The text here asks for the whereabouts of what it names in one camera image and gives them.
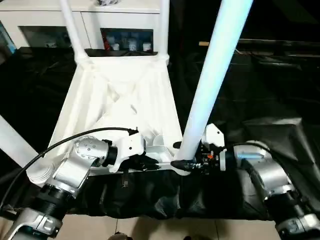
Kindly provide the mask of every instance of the black plastic sheet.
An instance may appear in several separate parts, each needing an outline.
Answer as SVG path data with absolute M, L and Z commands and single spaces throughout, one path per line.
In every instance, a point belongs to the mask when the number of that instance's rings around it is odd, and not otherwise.
M 17 98 L 17 102 L 14 97 L 7 101 L 0 114 L 37 151 L 43 150 L 50 140 L 75 70 L 73 54 L 68 49 L 64 51 L 20 49 L 5 65 L 0 65 L 1 81 L 8 88 L 9 82 L 16 82 L 10 91 Z M 90 55 L 104 56 L 104 53 L 91 51 Z M 189 53 L 173 59 L 169 70 L 182 129 L 203 60 L 203 54 Z M 319 67 L 317 58 L 235 55 L 209 120 L 223 131 L 228 144 L 254 139 L 276 151 L 277 159 L 317 213 L 320 213 Z M 41 91 L 34 89 L 41 84 L 47 86 L 48 82 L 53 85 L 45 89 L 52 91 L 52 95 L 38 96 Z M 52 101 L 52 96 L 60 97 Z M 36 118 L 12 111 L 13 104 L 21 101 L 25 104 L 23 111 L 37 109 L 32 111 L 38 114 Z M 32 120 L 41 122 L 41 128 L 37 129 Z M 26 206 L 38 191 L 27 180 L 24 184 L 17 185 L 11 197 L 10 205 L 15 209 Z M 185 177 L 169 170 L 130 173 L 127 188 L 122 188 L 120 174 L 90 177 L 70 213 L 113 218 L 146 215 L 156 219 L 270 219 L 250 177 L 241 170 Z

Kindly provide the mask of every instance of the black cable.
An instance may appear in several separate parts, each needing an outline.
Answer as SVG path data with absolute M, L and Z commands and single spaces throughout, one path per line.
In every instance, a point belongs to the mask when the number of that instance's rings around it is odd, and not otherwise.
M 21 176 L 22 173 L 24 173 L 32 164 L 34 164 L 39 158 L 43 157 L 46 153 L 48 153 L 49 151 L 51 151 L 52 149 L 58 147 L 61 144 L 64 144 L 72 139 L 76 139 L 78 137 L 81 137 L 83 135 L 86 134 L 91 134 L 91 133 L 95 133 L 95 132 L 101 132 L 101 131 L 110 131 L 110 130 L 117 130 L 117 131 L 127 131 L 129 133 L 129 135 L 136 133 L 136 130 L 133 129 L 129 129 L 129 128 L 124 128 L 124 127 L 102 127 L 102 128 L 97 128 L 97 129 L 92 129 L 92 130 L 88 130 L 88 131 L 84 131 L 81 133 L 78 133 L 76 135 L 70 136 L 66 139 L 63 139 L 53 145 L 51 145 L 50 147 L 48 147 L 46 150 L 44 150 L 43 152 L 39 153 L 35 158 L 33 158 L 30 162 L 28 162 L 18 173 L 17 175 L 14 177 L 14 179 L 12 180 L 11 184 L 9 185 L 9 187 L 7 188 L 7 190 L 5 191 L 1 202 L 0 202 L 0 211 L 2 210 L 5 200 L 8 197 L 11 189 L 13 188 L 14 184 L 16 183 L 16 181 L 18 180 L 18 178 Z

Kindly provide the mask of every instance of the white cabinet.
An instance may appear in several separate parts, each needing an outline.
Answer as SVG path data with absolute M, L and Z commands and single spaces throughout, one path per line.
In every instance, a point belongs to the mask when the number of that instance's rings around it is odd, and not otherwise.
M 83 47 L 85 49 L 91 48 L 81 13 L 75 11 L 73 12 L 73 17 Z M 45 36 L 41 36 L 41 32 L 37 31 L 39 30 L 37 27 L 47 27 L 47 32 L 52 33 L 55 31 L 54 27 L 65 26 L 61 11 L 1 11 L 1 5 L 0 21 L 17 49 L 20 47 L 30 47 L 30 45 L 32 47 L 30 41 L 38 43 L 41 41 L 41 38 L 46 39 Z
M 143 44 L 158 51 L 161 0 L 121 0 L 110 6 L 99 6 L 97 0 L 68 2 L 85 49 L 105 49 L 106 38 L 116 36 L 120 50 L 130 40 L 137 42 L 138 51 Z M 59 0 L 3 0 L 0 21 L 17 48 L 68 47 Z
M 102 36 L 102 31 L 105 29 L 109 33 L 115 30 L 120 34 L 139 34 L 139 30 L 146 30 L 145 33 L 151 33 L 153 51 L 158 51 L 160 14 L 123 12 L 82 12 L 81 14 L 93 49 L 105 48 Z

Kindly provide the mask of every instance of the silver robot arm segment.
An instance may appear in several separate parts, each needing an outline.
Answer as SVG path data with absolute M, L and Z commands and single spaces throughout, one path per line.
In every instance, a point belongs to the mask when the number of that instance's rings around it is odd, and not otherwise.
M 14 221 L 4 240 L 55 238 L 64 216 L 88 179 L 90 167 L 114 168 L 130 156 L 144 152 L 145 143 L 140 133 L 129 135 L 120 143 L 111 146 L 110 141 L 92 136 L 76 140 L 33 203 Z

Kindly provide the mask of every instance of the white tube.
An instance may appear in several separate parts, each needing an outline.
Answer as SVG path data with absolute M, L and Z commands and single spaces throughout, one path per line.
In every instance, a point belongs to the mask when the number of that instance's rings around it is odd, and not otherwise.
M 192 160 L 205 131 L 253 0 L 222 0 L 177 160 Z
M 71 40 L 72 48 L 74 51 L 74 60 L 76 63 L 78 63 L 79 60 L 87 59 L 89 57 L 81 45 L 75 20 L 74 20 L 70 5 L 68 3 L 68 0 L 60 0 L 60 5 L 61 5 L 61 11 L 64 16 L 66 29 L 68 31 L 69 38 Z
M 160 45 L 158 55 L 161 58 L 168 57 L 168 37 L 169 37 L 169 12 L 170 0 L 161 0 L 160 7 Z
M 22 168 L 38 153 L 17 133 L 0 115 L 0 149 Z M 49 178 L 53 170 L 52 164 L 44 165 L 40 161 L 32 164 L 26 171 L 29 179 L 41 185 Z

